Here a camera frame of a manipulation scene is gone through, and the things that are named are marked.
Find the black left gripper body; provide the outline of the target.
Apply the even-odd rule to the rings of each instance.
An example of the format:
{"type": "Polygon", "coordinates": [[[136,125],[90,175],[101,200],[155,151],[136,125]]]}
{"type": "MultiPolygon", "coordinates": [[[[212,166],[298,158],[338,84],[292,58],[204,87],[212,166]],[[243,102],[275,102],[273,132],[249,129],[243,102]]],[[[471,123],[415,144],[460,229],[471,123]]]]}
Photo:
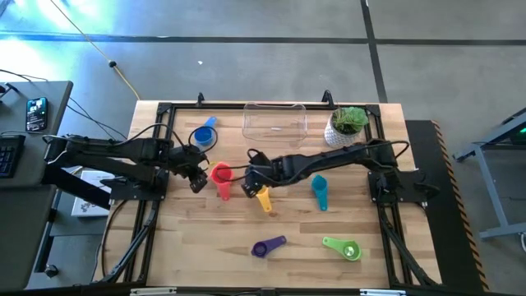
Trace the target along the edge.
{"type": "Polygon", "coordinates": [[[168,169],[183,177],[196,177],[205,172],[200,163],[208,160],[198,146],[184,145],[169,150],[168,169]]]}

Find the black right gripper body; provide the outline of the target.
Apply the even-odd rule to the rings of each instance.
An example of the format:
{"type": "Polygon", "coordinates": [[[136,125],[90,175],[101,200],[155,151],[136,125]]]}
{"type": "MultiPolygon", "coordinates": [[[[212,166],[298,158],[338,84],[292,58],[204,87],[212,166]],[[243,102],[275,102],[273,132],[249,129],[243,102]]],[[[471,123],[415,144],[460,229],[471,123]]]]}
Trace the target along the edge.
{"type": "Polygon", "coordinates": [[[245,174],[256,181],[271,186],[284,186],[291,183],[291,175],[285,172],[284,159],[253,159],[245,169],[245,174]]]}

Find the yellow measuring cup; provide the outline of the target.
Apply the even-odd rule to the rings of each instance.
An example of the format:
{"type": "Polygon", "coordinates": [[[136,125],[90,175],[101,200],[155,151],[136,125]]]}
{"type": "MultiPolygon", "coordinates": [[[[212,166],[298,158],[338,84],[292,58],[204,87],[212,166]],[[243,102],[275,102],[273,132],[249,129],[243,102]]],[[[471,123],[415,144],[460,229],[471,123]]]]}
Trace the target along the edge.
{"type": "Polygon", "coordinates": [[[270,192],[267,186],[263,186],[261,190],[256,194],[258,201],[261,204],[261,207],[264,212],[271,212],[272,205],[270,202],[270,192]]]}

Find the orange measuring cup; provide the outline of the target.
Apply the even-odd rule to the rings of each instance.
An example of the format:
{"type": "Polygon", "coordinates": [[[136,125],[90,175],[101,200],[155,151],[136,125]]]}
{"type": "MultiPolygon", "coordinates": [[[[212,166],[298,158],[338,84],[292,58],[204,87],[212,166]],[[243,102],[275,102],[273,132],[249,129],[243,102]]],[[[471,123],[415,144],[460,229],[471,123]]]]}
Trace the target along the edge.
{"type": "Polygon", "coordinates": [[[212,169],[210,177],[216,185],[219,196],[222,201],[228,201],[231,197],[231,182],[233,179],[233,170],[223,162],[218,162],[212,169]]]}

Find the blue measuring cup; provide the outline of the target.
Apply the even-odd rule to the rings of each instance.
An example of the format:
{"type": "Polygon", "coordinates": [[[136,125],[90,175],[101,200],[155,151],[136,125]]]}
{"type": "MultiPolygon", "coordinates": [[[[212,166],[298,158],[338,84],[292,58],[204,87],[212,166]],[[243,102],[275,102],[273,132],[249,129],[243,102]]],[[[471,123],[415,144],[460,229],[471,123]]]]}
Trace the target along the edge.
{"type": "Polygon", "coordinates": [[[212,128],[215,126],[217,117],[210,117],[203,126],[199,127],[194,133],[194,139],[198,145],[209,146],[214,140],[212,128]]]}

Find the teal measuring cup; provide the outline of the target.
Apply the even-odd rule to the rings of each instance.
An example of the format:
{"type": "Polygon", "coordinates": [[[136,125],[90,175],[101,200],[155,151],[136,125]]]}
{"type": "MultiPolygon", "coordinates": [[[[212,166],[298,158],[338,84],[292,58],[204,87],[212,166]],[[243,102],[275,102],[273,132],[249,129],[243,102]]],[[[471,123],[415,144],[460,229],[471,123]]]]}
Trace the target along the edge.
{"type": "Polygon", "coordinates": [[[328,209],[328,182],[325,178],[317,174],[311,181],[311,189],[313,190],[320,210],[328,209]]]}

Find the green measuring cup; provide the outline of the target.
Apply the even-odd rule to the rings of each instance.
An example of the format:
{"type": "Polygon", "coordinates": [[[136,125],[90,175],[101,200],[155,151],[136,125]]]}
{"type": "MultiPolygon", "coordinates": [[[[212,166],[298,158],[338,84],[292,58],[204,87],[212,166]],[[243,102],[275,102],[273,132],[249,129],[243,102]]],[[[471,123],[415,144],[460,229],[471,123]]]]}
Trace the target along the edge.
{"type": "Polygon", "coordinates": [[[342,240],[331,237],[324,237],[322,244],[333,249],[348,261],[358,261],[361,258],[362,250],[353,240],[342,240]]]}

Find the clear plastic basket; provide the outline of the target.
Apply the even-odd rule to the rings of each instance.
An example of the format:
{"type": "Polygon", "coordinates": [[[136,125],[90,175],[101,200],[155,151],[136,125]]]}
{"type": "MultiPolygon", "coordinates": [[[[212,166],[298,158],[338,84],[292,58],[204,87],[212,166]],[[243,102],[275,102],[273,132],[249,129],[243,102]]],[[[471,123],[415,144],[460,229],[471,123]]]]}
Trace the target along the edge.
{"type": "Polygon", "coordinates": [[[256,149],[297,149],[307,137],[307,110],[303,104],[245,104],[242,135],[256,149]]]}

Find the purple measuring cup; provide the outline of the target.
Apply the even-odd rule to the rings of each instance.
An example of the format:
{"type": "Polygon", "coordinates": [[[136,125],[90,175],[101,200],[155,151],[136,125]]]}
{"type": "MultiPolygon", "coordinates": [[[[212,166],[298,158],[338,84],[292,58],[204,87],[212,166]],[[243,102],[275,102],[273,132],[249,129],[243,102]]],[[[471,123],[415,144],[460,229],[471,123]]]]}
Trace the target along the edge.
{"type": "Polygon", "coordinates": [[[254,244],[251,254],[254,257],[265,258],[270,252],[283,246],[286,242],[287,239],[283,235],[257,242],[254,244]]]}

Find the potted plant white geometric pot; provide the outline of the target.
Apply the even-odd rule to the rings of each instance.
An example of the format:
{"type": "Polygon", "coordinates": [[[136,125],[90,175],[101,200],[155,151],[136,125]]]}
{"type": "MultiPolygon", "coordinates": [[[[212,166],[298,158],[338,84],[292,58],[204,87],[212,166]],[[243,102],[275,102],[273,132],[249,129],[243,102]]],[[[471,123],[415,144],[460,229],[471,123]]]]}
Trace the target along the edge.
{"type": "Polygon", "coordinates": [[[368,123],[369,119],[364,109],[338,108],[330,115],[325,126],[325,142],[333,148],[348,146],[368,123]]]}

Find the black smartphone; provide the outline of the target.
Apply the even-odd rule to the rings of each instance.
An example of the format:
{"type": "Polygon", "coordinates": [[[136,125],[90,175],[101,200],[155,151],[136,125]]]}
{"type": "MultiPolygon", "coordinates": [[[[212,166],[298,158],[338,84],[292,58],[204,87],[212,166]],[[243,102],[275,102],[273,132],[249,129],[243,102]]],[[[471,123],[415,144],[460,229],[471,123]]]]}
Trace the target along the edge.
{"type": "Polygon", "coordinates": [[[25,130],[43,131],[48,124],[48,100],[45,97],[30,99],[26,102],[25,130]]]}

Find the grey desk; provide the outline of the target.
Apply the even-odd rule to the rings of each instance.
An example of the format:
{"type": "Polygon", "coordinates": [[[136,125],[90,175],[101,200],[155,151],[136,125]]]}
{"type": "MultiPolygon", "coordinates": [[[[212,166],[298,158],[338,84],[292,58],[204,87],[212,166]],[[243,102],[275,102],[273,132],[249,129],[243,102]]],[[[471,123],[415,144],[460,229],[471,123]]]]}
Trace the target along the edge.
{"type": "Polygon", "coordinates": [[[41,183],[47,149],[43,134],[58,133],[70,98],[71,81],[13,82],[0,103],[0,133],[25,137],[13,178],[0,178],[0,292],[22,290],[32,273],[56,187],[41,183]],[[47,127],[25,132],[26,102],[48,100],[47,127]]]}

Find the black mat hazard stripe edge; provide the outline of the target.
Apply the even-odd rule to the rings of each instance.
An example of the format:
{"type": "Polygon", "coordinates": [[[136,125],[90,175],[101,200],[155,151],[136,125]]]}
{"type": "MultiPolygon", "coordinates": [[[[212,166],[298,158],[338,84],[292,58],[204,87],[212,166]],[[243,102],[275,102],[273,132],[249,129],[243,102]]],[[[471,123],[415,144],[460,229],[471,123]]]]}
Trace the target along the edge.
{"type": "Polygon", "coordinates": [[[408,120],[408,137],[416,167],[439,194],[426,209],[442,283],[454,290],[488,292],[482,267],[449,153],[438,123],[408,120]]]}

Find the silver metal bracket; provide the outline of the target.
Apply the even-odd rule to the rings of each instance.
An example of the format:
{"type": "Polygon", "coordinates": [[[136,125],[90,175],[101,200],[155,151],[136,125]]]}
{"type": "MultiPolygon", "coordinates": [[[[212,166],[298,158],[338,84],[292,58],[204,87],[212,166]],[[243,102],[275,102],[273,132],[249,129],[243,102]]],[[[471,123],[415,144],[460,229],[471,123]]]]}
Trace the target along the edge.
{"type": "Polygon", "coordinates": [[[129,296],[170,296],[177,293],[174,287],[150,287],[131,289],[129,296]]]}
{"type": "Polygon", "coordinates": [[[395,289],[360,289],[360,296],[407,296],[404,290],[395,289]]]}

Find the grey metal table frame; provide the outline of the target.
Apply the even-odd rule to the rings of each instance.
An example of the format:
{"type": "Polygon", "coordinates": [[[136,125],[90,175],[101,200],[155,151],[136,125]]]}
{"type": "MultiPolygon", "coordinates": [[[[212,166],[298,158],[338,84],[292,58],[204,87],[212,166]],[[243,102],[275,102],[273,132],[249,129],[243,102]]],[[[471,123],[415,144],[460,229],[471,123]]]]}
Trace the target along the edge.
{"type": "Polygon", "coordinates": [[[525,240],[526,222],[511,224],[507,219],[501,197],[497,191],[496,179],[491,175],[487,163],[486,152],[488,150],[526,150],[526,107],[510,115],[481,140],[472,141],[463,150],[453,154],[454,160],[459,163],[472,156],[477,160],[499,222],[495,228],[480,231],[480,238],[489,239],[518,234],[522,240],[525,240]]]}

